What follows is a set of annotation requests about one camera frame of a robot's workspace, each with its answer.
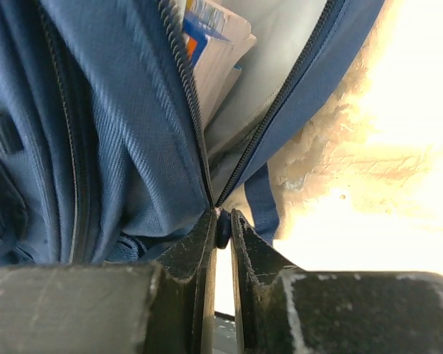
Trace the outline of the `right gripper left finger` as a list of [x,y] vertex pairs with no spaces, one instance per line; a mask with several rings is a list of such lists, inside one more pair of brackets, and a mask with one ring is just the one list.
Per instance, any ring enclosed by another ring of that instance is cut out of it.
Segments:
[[0,353],[210,353],[216,224],[149,262],[0,268]]

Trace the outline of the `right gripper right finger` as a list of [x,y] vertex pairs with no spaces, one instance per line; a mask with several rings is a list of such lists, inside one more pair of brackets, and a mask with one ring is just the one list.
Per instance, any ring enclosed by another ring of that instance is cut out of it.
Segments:
[[240,353],[443,353],[443,276],[305,271],[231,214]]

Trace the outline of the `navy blue backpack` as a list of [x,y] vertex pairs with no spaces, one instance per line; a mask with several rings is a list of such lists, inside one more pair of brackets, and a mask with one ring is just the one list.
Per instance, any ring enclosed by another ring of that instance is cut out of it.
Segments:
[[272,242],[267,162],[383,3],[216,1],[257,41],[204,128],[187,2],[0,1],[0,267],[154,258],[237,187]]

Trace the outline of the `dark blue sticker book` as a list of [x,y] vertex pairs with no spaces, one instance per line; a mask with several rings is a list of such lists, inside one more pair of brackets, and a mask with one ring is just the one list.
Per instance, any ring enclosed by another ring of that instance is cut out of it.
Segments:
[[240,77],[238,62],[257,38],[247,19],[216,1],[188,1],[183,33],[205,128]]

